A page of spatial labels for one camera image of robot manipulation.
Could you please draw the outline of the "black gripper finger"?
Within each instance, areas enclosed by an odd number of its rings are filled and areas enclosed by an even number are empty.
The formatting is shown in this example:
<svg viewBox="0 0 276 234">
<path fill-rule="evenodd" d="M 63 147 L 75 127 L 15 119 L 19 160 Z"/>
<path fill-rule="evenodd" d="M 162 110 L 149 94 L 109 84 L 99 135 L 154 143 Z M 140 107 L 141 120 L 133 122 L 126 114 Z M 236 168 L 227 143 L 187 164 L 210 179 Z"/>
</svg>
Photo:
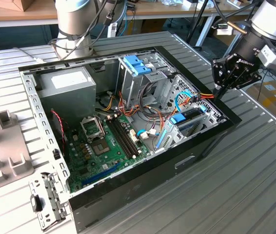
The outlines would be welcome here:
<svg viewBox="0 0 276 234">
<path fill-rule="evenodd" d="M 212 60 L 212 76 L 215 84 L 213 95 L 222 98 L 224 94 L 237 87 L 238 56 L 214 58 Z"/>
<path fill-rule="evenodd" d="M 234 69 L 221 86 L 221 96 L 232 89 L 241 89 L 262 79 L 258 72 L 250 72 L 250 69 Z"/>
</svg>

